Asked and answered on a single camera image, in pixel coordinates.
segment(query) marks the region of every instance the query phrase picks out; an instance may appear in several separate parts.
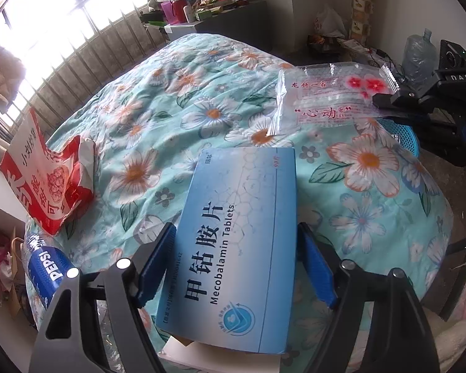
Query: snack package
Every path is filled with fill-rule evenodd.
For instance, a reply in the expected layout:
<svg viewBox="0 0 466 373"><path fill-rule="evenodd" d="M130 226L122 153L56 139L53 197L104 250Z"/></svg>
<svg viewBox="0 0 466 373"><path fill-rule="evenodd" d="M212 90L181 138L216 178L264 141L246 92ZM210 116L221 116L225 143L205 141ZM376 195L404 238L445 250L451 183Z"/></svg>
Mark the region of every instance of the snack package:
<svg viewBox="0 0 466 373"><path fill-rule="evenodd" d="M373 106L375 94L394 94L399 85L390 70L353 62L283 69L268 135L290 134L299 125L340 126L358 118L389 116Z"/></svg>
<svg viewBox="0 0 466 373"><path fill-rule="evenodd" d="M0 170L29 215L48 234L58 232L64 220L93 198L95 144L79 135L60 153L51 151L33 110L24 116Z"/></svg>

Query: teal fabric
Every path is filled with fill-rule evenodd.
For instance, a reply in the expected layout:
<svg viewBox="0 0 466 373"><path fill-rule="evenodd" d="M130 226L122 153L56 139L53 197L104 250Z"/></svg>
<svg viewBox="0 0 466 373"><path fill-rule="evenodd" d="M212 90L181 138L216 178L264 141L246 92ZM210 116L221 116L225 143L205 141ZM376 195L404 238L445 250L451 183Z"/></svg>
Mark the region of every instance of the teal fabric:
<svg viewBox="0 0 466 373"><path fill-rule="evenodd" d="M373 119L266 137L278 72L290 66L222 36L193 34L102 88L48 142L54 150L74 135L96 143L95 199L55 236L72 262L84 273L106 269L154 240L163 223L178 223L204 147L277 145L296 151L299 221L368 271L402 268L421 298L450 237L447 200ZM30 221L27 231L38 226ZM30 283L28 293L41 323L45 310ZM304 369L330 316L300 265L293 304L283 371ZM157 305L158 296L140 314L159 350L167 337L153 324ZM351 368L362 357L371 314L369 305Z"/></svg>

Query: circular blue logo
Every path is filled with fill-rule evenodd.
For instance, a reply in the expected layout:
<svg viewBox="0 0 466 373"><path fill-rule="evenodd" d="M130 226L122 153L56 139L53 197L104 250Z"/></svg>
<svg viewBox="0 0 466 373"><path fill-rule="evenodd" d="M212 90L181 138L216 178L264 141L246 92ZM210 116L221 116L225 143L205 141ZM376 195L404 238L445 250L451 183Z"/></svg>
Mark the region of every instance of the circular blue logo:
<svg viewBox="0 0 466 373"><path fill-rule="evenodd" d="M219 326L223 332L234 336L248 334L255 324L254 313L243 304L228 304L219 313Z"/></svg>

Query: blue plastic basket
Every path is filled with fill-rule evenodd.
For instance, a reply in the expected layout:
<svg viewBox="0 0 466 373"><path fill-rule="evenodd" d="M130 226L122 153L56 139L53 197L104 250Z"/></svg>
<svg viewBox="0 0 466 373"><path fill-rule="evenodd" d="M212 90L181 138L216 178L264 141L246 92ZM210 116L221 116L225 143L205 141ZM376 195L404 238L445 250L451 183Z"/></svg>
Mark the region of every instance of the blue plastic basket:
<svg viewBox="0 0 466 373"><path fill-rule="evenodd" d="M380 124L392 136L399 136L399 143L405 149L408 149L415 157L419 156L418 138L409 126L399 125L390 119L379 119Z"/></svg>

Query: blue medicine box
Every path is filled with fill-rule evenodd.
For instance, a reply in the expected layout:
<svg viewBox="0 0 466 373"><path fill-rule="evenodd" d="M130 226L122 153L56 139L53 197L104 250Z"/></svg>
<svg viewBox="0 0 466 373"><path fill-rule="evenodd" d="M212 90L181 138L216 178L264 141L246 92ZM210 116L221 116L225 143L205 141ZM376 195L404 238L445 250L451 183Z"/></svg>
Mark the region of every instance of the blue medicine box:
<svg viewBox="0 0 466 373"><path fill-rule="evenodd" d="M223 348L285 352L296 236L294 149L203 150L164 279L157 327Z"/></svg>

